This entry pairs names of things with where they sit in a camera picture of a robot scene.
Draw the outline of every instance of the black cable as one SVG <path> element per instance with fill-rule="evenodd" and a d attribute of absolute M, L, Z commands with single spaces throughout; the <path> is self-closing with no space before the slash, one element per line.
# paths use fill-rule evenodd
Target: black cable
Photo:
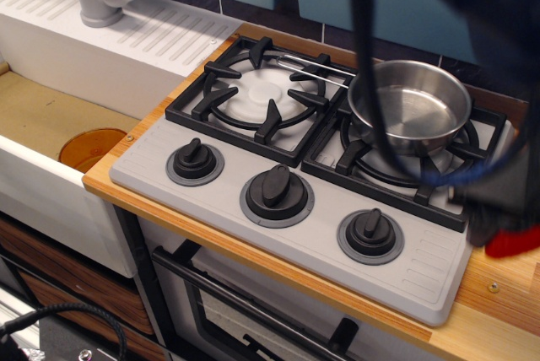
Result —
<path fill-rule="evenodd" d="M 101 319 L 104 319 L 107 323 L 109 323 L 109 325 L 111 325 L 116 335 L 118 336 L 118 361 L 123 361 L 125 359 L 127 352 L 127 341 L 126 335 L 122 330 L 120 323 L 118 323 L 118 321 L 116 321 L 116 319 L 107 311 L 89 304 L 53 304 L 51 306 L 39 308 L 38 310 L 30 312 L 26 315 L 22 315 L 17 319 L 7 321 L 3 326 L 0 326 L 0 339 L 4 340 L 5 337 L 13 334 L 16 331 L 23 330 L 26 327 L 32 326 L 39 319 L 42 319 L 46 316 L 68 311 L 91 313 L 93 315 L 99 316 Z"/>
<path fill-rule="evenodd" d="M 538 97 L 532 94 L 526 118 L 521 124 L 520 132 L 505 154 L 489 164 L 481 163 L 467 171 L 456 171 L 449 175 L 439 175 L 435 172 L 414 174 L 399 159 L 386 135 L 386 123 L 382 115 L 381 102 L 377 93 L 375 72 L 373 69 L 373 19 L 374 0 L 351 0 L 354 28 L 354 49 L 358 62 L 359 74 L 351 83 L 349 93 L 358 92 L 364 96 L 366 109 L 371 120 L 371 127 L 375 135 L 376 145 L 381 157 L 395 170 L 416 180 L 419 184 L 430 186 L 466 185 L 484 178 L 502 169 L 527 144 L 534 130 L 540 127 L 540 104 Z"/>

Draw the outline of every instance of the red object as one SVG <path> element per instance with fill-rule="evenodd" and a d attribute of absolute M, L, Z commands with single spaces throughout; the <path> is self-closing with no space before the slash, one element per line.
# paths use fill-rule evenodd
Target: red object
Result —
<path fill-rule="evenodd" d="M 520 232 L 501 230 L 486 245 L 486 255 L 494 258 L 516 256 L 540 247 L 540 224 Z"/>

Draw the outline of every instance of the gas stove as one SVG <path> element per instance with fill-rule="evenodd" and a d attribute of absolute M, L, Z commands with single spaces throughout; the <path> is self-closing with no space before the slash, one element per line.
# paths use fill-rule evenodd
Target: gas stove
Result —
<path fill-rule="evenodd" d="M 277 62 L 300 56 L 291 72 Z M 339 70 L 325 69 L 331 67 Z M 355 71 L 269 38 L 239 38 L 112 166 L 111 179 L 431 326 L 444 323 L 472 247 L 467 208 L 392 173 L 359 139 Z M 330 79 L 328 83 L 319 78 Z M 505 116 L 473 109 L 447 173 L 499 155 Z"/>

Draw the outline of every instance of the stove knob bezel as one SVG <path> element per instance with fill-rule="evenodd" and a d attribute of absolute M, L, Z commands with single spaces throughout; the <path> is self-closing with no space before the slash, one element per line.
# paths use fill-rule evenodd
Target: stove knob bezel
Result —
<path fill-rule="evenodd" d="M 337 228 L 337 242 L 339 243 L 339 246 L 343 250 L 343 252 L 353 260 L 368 265 L 368 266 L 380 266 L 383 264 L 387 264 L 393 260 L 395 260 L 403 250 L 403 247 L 405 246 L 405 238 L 402 231 L 401 226 L 390 216 L 383 213 L 381 211 L 381 216 L 384 216 L 385 220 L 390 224 L 392 227 L 394 234 L 395 234 L 395 243 L 394 246 L 385 254 L 378 255 L 378 256 L 369 256 L 362 253 L 357 252 L 348 242 L 347 239 L 347 230 L 351 223 L 354 222 L 354 220 L 359 216 L 363 214 L 369 214 L 372 213 L 373 209 L 371 210 L 361 210 L 356 211 L 353 213 L 350 213 L 347 215 L 339 224 Z"/>
<path fill-rule="evenodd" d="M 262 175 L 264 175 L 266 173 L 267 173 L 267 171 L 254 175 L 242 187 L 242 191 L 240 192 L 240 208 L 241 208 L 242 212 L 245 214 L 245 216 L 249 220 L 251 220 L 254 224 L 258 224 L 260 226 L 263 226 L 263 227 L 269 228 L 269 229 L 288 228 L 290 226 L 294 226 L 294 225 L 300 223 L 302 220 L 307 218 L 308 215 L 313 210 L 313 207 L 315 206 L 315 193 L 313 192 L 313 188 L 311 187 L 309 182 L 307 182 L 307 180 L 305 180 L 302 176 L 300 176 L 300 175 L 298 175 L 296 173 L 293 173 L 293 172 L 291 172 L 291 175 L 293 175 L 298 180 L 300 180 L 300 182 L 304 186 L 305 192 L 307 194 L 307 200 L 305 202 L 305 205 L 298 213 L 296 213 L 294 216 L 292 216 L 290 218 L 269 219 L 269 218 L 264 218 L 264 217 L 258 215 L 257 213 L 254 213 L 251 210 L 250 205 L 247 202 L 247 196 L 248 196 L 248 193 L 249 193 L 249 189 L 251 187 L 251 183 L 257 177 L 260 177 L 260 176 L 262 176 Z"/>
<path fill-rule="evenodd" d="M 221 172 L 223 171 L 223 168 L 225 167 L 225 158 L 223 154 L 214 146 L 210 144 L 204 144 L 205 148 L 210 150 L 210 152 L 215 157 L 216 164 L 212 171 L 210 171 L 205 176 L 202 176 L 200 178 L 186 178 L 178 175 L 175 171 L 175 156 L 178 153 L 179 150 L 181 150 L 183 147 L 176 149 L 172 154 L 170 154 L 169 158 L 167 159 L 167 163 L 165 164 L 165 170 L 167 173 L 167 176 L 170 178 L 171 181 L 175 182 L 176 184 L 180 186 L 205 186 L 209 182 L 214 181 L 216 178 L 219 177 Z"/>

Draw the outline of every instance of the cabinet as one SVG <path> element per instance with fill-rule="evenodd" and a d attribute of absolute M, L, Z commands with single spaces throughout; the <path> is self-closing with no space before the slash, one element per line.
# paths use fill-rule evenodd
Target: cabinet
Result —
<path fill-rule="evenodd" d="M 0 245 L 0 255 L 13 265 L 35 305 L 73 301 L 97 304 L 122 323 L 132 354 L 148 361 L 165 359 L 133 280 L 104 269 L 3 213 Z M 107 342 L 116 342 L 115 332 L 92 315 L 66 312 L 62 317 Z"/>

